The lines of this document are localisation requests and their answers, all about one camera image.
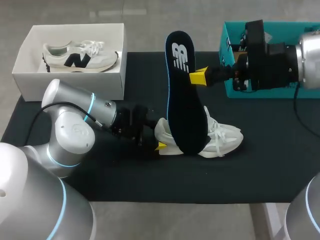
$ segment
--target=white shoe box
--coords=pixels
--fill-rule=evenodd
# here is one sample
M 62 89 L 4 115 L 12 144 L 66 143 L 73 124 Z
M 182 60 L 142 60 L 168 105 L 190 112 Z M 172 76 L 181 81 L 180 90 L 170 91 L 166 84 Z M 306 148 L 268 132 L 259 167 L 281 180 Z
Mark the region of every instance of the white shoe box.
M 43 44 L 58 47 L 84 40 L 104 42 L 104 49 L 118 52 L 116 64 L 106 72 L 47 72 L 42 59 Z M 86 89 L 106 100 L 123 100 L 126 66 L 127 40 L 123 23 L 34 25 L 19 50 L 12 75 L 25 101 L 42 101 L 53 79 Z

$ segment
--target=cable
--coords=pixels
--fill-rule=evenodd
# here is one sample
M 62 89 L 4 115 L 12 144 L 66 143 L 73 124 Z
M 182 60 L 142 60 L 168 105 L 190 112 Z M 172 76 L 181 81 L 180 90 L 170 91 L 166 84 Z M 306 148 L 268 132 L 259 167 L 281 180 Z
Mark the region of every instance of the cable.
M 304 124 L 300 118 L 300 116 L 298 115 L 298 111 L 297 111 L 297 96 L 299 93 L 299 88 L 300 88 L 301 82 L 298 82 L 298 84 L 296 85 L 295 88 L 295 92 L 294 92 L 294 96 L 293 96 L 293 111 L 294 114 L 297 118 L 297 120 L 299 121 L 299 123 L 312 135 L 316 136 L 317 138 L 320 138 L 320 134 L 314 132 L 311 128 L 309 128 L 306 124 Z
M 26 146 L 28 144 L 28 140 L 32 131 L 32 128 L 34 127 L 34 124 L 37 120 L 37 118 L 39 117 L 39 115 L 47 108 L 55 106 L 55 105 L 69 105 L 71 107 L 74 107 L 75 109 L 78 109 L 79 111 L 81 111 L 82 113 L 84 113 L 86 116 L 88 116 L 94 123 L 96 123 L 99 127 L 101 127 L 103 130 L 109 130 L 107 127 L 105 127 L 104 124 L 100 123 L 99 121 L 97 121 L 90 113 L 88 113 L 87 111 L 83 110 L 81 107 L 79 107 L 78 105 L 72 103 L 72 102 L 68 102 L 68 101 L 59 101 L 59 102 L 54 102 L 54 103 L 50 103 L 44 107 L 42 107 L 34 116 L 31 126 L 28 130 L 28 134 L 26 135 L 26 139 L 24 142 L 24 146 Z

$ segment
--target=black table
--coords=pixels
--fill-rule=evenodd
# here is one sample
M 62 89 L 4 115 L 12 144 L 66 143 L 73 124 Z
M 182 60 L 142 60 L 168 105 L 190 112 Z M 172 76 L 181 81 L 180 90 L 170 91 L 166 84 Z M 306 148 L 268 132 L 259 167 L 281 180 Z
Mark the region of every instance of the black table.
M 218 54 L 199 52 L 196 63 L 197 68 L 217 65 Z M 292 99 L 229 99 L 223 84 L 199 87 L 198 92 L 213 118 L 242 129 L 238 151 L 213 159 L 159 156 L 151 146 L 137 147 L 95 131 L 94 147 L 66 182 L 90 201 L 278 203 L 291 202 L 319 172 L 320 140 L 298 123 Z M 167 97 L 164 53 L 128 53 L 125 101 L 148 106 L 158 119 L 165 117 Z M 20 98 L 2 142 L 22 146 L 40 105 Z M 299 114 L 317 132 L 319 105 L 320 100 L 298 100 Z M 44 113 L 29 144 L 48 142 L 50 130 Z M 152 141 L 151 131 L 145 134 Z

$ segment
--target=black insole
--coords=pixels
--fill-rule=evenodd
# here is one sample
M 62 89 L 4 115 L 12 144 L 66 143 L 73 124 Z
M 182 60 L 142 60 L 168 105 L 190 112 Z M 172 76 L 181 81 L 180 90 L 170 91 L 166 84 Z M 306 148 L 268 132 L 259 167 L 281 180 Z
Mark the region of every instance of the black insole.
M 201 152 L 208 142 L 206 112 L 189 73 L 196 71 L 195 48 L 188 34 L 172 32 L 165 42 L 169 95 L 167 119 L 175 143 L 184 154 Z

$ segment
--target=n logo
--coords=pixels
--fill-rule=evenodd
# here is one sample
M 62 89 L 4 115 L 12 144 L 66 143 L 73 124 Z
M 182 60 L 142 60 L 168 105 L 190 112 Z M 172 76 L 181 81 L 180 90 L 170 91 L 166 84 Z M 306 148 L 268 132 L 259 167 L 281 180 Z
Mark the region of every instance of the n logo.
M 181 69 L 187 73 L 189 73 L 188 67 L 188 54 L 187 49 L 184 45 L 178 45 L 177 43 L 172 43 L 172 55 L 175 60 L 173 60 L 173 64 L 176 68 Z
M 64 65 L 66 67 L 72 67 L 72 65 L 74 64 L 76 68 L 86 68 L 90 59 L 91 57 L 88 54 L 85 54 L 83 59 L 81 60 L 80 54 L 72 53 L 70 54 L 68 59 L 65 61 Z
M 229 52 L 229 48 L 231 47 L 231 42 L 228 37 L 226 38 L 225 43 L 226 43 L 226 48 L 228 49 L 228 52 Z

